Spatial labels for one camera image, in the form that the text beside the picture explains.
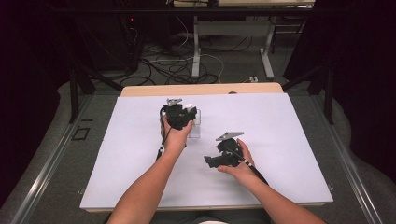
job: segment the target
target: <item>black curtain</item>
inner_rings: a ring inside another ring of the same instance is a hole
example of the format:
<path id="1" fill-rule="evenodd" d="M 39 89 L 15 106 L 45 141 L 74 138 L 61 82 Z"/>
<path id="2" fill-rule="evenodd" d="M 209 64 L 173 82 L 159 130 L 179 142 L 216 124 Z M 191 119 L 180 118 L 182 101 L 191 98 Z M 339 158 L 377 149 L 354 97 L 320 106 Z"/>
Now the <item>black curtain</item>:
<path id="1" fill-rule="evenodd" d="M 318 0 L 314 7 L 349 12 L 308 19 L 285 78 L 293 81 L 332 56 L 334 99 L 350 121 L 351 150 L 396 182 L 396 4 Z M 308 79 L 322 84 L 326 72 Z"/>
<path id="2" fill-rule="evenodd" d="M 57 89 L 68 72 L 36 1 L 4 1 L 0 10 L 3 205 L 52 122 L 60 100 Z"/>

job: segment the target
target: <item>hand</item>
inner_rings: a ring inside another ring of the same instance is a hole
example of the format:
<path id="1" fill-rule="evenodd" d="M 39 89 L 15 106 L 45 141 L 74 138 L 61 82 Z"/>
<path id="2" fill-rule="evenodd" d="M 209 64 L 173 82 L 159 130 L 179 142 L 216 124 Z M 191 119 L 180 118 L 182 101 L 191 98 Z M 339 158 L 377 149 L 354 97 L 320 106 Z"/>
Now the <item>hand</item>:
<path id="1" fill-rule="evenodd" d="M 241 146 L 242 148 L 243 157 L 254 166 L 254 161 L 251 158 L 251 154 L 250 151 L 248 150 L 247 145 L 240 139 L 237 139 L 236 141 L 239 144 L 239 146 Z M 242 184 L 245 187 L 253 178 L 258 178 L 244 162 L 240 162 L 239 165 L 236 167 L 219 166 L 218 171 L 229 175 L 233 175 L 236 181 L 238 181 L 240 184 Z"/>
<path id="2" fill-rule="evenodd" d="M 186 146 L 187 136 L 192 129 L 192 120 L 189 121 L 186 127 L 179 131 L 171 128 L 165 115 L 163 116 L 163 128 L 164 133 L 162 135 L 166 138 L 164 154 L 171 154 L 178 157 Z"/>

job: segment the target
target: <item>desk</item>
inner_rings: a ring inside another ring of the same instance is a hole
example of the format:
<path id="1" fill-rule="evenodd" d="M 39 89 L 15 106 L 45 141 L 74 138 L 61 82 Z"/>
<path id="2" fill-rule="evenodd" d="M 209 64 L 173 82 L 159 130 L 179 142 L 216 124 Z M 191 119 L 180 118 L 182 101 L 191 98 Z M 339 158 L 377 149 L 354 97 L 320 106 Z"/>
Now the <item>desk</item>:
<path id="1" fill-rule="evenodd" d="M 210 169 L 203 158 L 219 155 L 216 135 L 236 131 L 245 132 L 241 138 L 271 187 L 300 204 L 332 202 L 289 96 L 276 83 L 244 83 L 125 88 L 80 208 L 111 211 L 122 193 L 154 163 L 161 144 L 160 135 L 152 134 L 160 129 L 158 111 L 173 97 L 201 109 L 201 137 L 188 139 L 159 210 L 261 207 L 233 177 Z"/>
<path id="2" fill-rule="evenodd" d="M 313 5 L 315 0 L 219 0 L 219 7 L 285 7 Z M 207 7 L 206 3 L 174 1 L 175 7 Z M 199 35 L 254 35 L 264 36 L 264 48 L 260 49 L 262 64 L 268 79 L 274 78 L 274 72 L 268 58 L 276 17 L 269 21 L 199 21 L 194 17 L 194 58 L 192 65 L 193 77 L 199 76 L 201 49 Z"/>

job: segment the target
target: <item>white paper sheet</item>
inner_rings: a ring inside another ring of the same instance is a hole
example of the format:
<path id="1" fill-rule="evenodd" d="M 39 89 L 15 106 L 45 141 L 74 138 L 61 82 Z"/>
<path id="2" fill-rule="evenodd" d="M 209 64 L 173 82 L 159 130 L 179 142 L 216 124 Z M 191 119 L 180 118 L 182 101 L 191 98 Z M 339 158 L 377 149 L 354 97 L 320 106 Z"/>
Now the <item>white paper sheet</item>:
<path id="1" fill-rule="evenodd" d="M 201 137 L 189 138 L 160 208 L 251 206 L 259 202 L 233 177 L 209 168 L 215 139 L 244 132 L 257 169 L 296 203 L 330 203 L 332 195 L 286 93 L 120 97 L 80 207 L 114 208 L 125 190 L 154 163 L 161 145 L 160 109 L 166 99 L 201 110 Z"/>

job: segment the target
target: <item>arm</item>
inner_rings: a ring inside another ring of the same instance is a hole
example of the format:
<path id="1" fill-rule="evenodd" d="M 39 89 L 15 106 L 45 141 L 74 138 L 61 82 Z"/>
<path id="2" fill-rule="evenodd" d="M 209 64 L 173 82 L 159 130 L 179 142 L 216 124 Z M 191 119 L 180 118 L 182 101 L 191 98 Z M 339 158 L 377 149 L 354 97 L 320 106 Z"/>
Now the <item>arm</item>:
<path id="1" fill-rule="evenodd" d="M 244 158 L 254 164 L 245 143 L 238 139 L 238 144 L 242 148 Z M 315 214 L 264 184 L 243 162 L 237 167 L 219 166 L 218 169 L 220 172 L 233 175 L 240 184 L 247 188 L 259 200 L 275 223 L 325 223 Z"/>
<path id="2" fill-rule="evenodd" d="M 186 146 L 192 122 L 181 131 L 171 129 L 163 118 L 167 139 L 165 152 L 125 191 L 108 223 L 149 223 L 163 196 L 166 182 Z"/>

